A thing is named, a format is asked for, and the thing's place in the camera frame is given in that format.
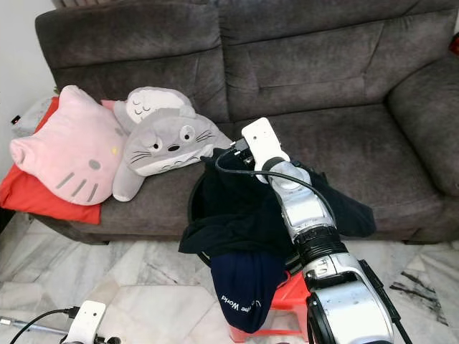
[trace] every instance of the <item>dark blue cloth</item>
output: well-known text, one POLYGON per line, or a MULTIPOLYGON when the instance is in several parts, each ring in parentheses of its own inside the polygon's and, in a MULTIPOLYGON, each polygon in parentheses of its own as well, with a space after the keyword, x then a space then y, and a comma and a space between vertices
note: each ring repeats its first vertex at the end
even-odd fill
POLYGON ((212 257, 211 272, 227 322, 254 333, 265 322, 285 261, 267 252, 238 251, 212 257))

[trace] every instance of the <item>plush toy eye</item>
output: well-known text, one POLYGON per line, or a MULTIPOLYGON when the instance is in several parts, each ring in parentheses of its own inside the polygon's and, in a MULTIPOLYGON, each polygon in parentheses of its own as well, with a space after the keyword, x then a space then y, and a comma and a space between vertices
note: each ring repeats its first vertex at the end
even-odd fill
POLYGON ((181 130, 180 130, 180 139, 184 142, 189 142, 190 140, 194 139, 194 128, 190 125, 185 125, 181 130))
POLYGON ((161 139, 158 138, 158 140, 156 140, 156 142, 153 145, 150 145, 148 147, 148 150, 152 152, 159 152, 161 148, 163 148, 163 141, 161 141, 161 139))

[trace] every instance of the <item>marble floor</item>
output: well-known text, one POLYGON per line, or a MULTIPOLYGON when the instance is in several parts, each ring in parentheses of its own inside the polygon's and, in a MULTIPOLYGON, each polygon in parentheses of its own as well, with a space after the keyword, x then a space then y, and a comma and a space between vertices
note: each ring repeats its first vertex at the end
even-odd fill
MULTIPOLYGON (((416 344, 459 344, 459 242, 406 246, 347 242, 383 281, 416 344)), ((233 343, 209 269, 177 242, 73 242, 16 214, 0 234, 0 315, 30 320, 48 310, 95 300, 107 305, 98 331, 123 344, 233 343)), ((66 330, 64 315, 43 325, 66 330)), ((298 328, 291 314, 268 316, 266 327, 298 328)), ((0 325, 0 343, 16 328, 0 325)), ((396 332, 397 344, 403 343, 396 332)), ((61 336, 25 333, 20 343, 57 344, 61 336)), ((296 344, 300 337, 252 338, 246 343, 296 344)))

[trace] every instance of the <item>gray sofa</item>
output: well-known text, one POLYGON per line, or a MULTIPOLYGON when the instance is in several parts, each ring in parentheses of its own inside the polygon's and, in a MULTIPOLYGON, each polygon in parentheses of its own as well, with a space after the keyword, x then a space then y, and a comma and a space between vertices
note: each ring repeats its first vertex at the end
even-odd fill
MULTIPOLYGON (((266 116, 284 150, 370 205, 372 239, 459 238, 458 0, 116 1, 39 16, 58 87, 126 99, 170 87, 231 138, 266 116)), ((82 242, 178 239, 201 163, 147 178, 82 242)))

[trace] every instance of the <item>plastic stool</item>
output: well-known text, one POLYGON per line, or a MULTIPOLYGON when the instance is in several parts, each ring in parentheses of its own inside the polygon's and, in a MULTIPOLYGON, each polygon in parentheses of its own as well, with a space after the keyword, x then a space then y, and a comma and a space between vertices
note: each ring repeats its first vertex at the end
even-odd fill
POLYGON ((261 335, 301 335, 308 342, 308 333, 306 330, 306 298, 309 296, 306 289, 303 276, 300 273, 291 277, 291 279, 279 287, 271 303, 270 310, 285 310, 294 312, 298 318, 300 330, 258 330, 255 333, 246 333, 229 325, 229 336, 235 343, 244 343, 248 337, 257 337, 261 335))

